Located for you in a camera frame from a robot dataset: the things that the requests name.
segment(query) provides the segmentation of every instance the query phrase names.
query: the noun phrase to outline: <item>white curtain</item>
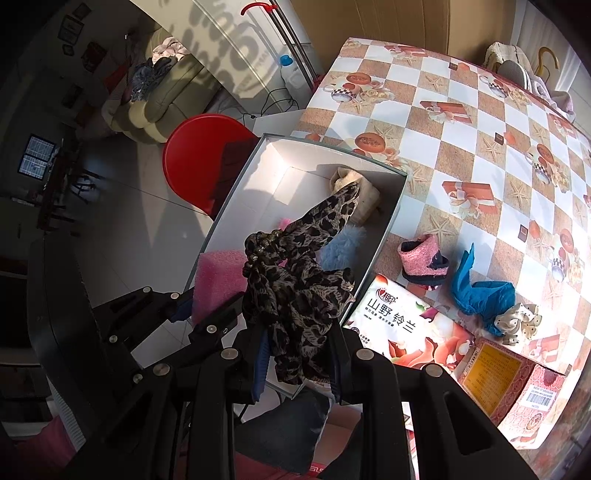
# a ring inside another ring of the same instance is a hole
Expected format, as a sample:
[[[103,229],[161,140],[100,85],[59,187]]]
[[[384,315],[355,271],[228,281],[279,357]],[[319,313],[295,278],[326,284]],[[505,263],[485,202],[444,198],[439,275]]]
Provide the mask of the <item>white curtain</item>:
[[[543,63],[550,72],[550,79],[546,85],[549,90],[567,92],[570,89],[574,77],[579,71],[581,61],[560,30],[529,2],[525,7],[517,46],[527,55],[533,71],[538,66],[540,47],[548,47],[552,50],[560,62],[560,70],[554,68],[552,56],[545,53]],[[541,77],[546,80],[547,76],[548,73],[544,69]]]

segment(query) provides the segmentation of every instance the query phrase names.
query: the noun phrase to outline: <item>wall decoration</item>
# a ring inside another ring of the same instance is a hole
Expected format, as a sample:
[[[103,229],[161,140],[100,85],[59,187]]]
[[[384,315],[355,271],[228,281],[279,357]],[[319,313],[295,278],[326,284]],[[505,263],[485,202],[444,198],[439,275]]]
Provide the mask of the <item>wall decoration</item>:
[[[74,56],[74,47],[72,47],[72,45],[69,45],[67,43],[64,43],[61,46],[61,50],[64,53],[64,55],[68,55],[69,57],[73,57]]]
[[[106,48],[101,47],[97,42],[91,41],[82,54],[82,65],[86,70],[93,73],[105,58],[105,55],[107,55]]]
[[[63,40],[70,45],[75,45],[80,37],[80,32],[84,23],[78,21],[70,15],[64,15],[64,19],[61,21],[60,31],[57,34],[57,38]]]
[[[68,91],[64,95],[64,98],[61,99],[61,104],[66,108],[74,107],[74,104],[80,97],[81,93],[82,87],[76,85],[75,83],[72,83],[68,88]]]
[[[76,9],[72,12],[78,20],[82,20],[86,15],[88,15],[92,10],[88,5],[82,2],[80,5],[76,7]]]

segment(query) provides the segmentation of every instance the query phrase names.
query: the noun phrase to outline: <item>leopard print fabric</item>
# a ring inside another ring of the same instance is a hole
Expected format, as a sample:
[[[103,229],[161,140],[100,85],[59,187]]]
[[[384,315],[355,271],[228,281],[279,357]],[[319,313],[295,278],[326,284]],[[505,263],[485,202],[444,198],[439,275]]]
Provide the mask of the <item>leopard print fabric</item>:
[[[329,379],[326,334],[352,300],[355,283],[350,268],[323,271],[316,251],[347,224],[358,197],[359,184],[350,183],[283,232],[253,233],[245,241],[242,312],[247,323],[267,327],[279,381]]]

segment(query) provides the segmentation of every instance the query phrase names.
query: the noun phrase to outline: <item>red stool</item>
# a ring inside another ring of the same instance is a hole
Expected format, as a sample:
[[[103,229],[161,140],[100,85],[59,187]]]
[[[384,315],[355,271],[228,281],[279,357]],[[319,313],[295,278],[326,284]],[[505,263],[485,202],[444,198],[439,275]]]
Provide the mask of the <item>red stool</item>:
[[[226,115],[204,113],[189,118],[164,146],[166,181],[179,197],[214,219],[258,140]]]

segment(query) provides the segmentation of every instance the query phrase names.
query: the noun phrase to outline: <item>window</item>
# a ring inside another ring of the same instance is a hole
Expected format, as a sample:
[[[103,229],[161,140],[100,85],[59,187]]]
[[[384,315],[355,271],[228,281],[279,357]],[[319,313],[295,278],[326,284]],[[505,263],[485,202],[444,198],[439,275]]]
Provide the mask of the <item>window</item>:
[[[47,162],[51,159],[55,147],[55,143],[31,135],[27,149],[22,155],[21,164],[18,167],[19,173],[34,179],[42,179],[47,168]]]

